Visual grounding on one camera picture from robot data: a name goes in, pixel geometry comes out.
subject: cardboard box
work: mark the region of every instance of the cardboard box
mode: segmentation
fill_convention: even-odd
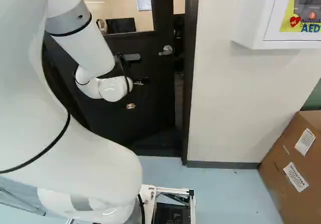
[[[259,167],[285,224],[321,223],[320,167],[321,111],[300,111]]]

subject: aed text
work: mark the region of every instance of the aed text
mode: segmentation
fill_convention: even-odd
[[[300,27],[302,27],[301,32],[319,32],[320,31],[320,25],[318,24],[307,24],[307,23],[301,23]]]

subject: red heart logo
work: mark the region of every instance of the red heart logo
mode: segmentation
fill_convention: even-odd
[[[301,21],[301,17],[291,17],[290,24],[292,27],[295,27]]]

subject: door frame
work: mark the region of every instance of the door frame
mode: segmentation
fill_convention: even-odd
[[[194,58],[199,0],[185,0],[184,86],[183,86],[183,146],[182,164],[187,164],[192,104]]]

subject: gray band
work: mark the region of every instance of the gray band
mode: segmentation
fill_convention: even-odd
[[[72,195],[70,196],[71,203],[77,211],[90,211],[93,210],[86,197]]]
[[[70,11],[46,21],[46,31],[52,35],[64,35],[75,32],[88,23],[91,15],[84,0]]]

